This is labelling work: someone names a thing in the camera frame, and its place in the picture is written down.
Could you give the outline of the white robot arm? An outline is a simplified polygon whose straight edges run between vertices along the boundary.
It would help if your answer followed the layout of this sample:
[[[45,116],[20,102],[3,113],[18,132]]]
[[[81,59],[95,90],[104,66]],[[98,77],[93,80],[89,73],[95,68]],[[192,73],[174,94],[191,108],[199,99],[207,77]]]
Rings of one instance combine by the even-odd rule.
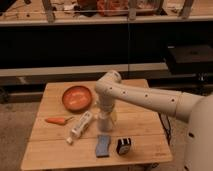
[[[112,130],[111,113],[121,100],[188,123],[183,171],[213,171],[213,94],[140,88],[121,83],[121,75],[111,70],[95,83],[98,95],[98,128]]]

